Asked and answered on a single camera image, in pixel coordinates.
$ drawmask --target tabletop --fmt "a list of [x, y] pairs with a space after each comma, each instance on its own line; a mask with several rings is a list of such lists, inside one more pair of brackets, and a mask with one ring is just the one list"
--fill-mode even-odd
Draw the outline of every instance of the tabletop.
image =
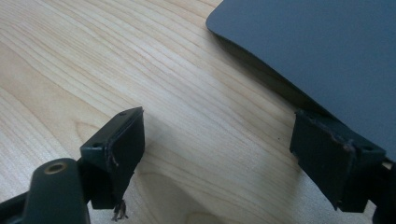
[[[371, 223], [333, 211], [290, 154], [282, 80], [218, 39], [220, 0], [1, 0], [0, 202], [118, 112], [143, 106], [146, 152], [119, 223]], [[92, 210], [92, 223], [112, 211]]]

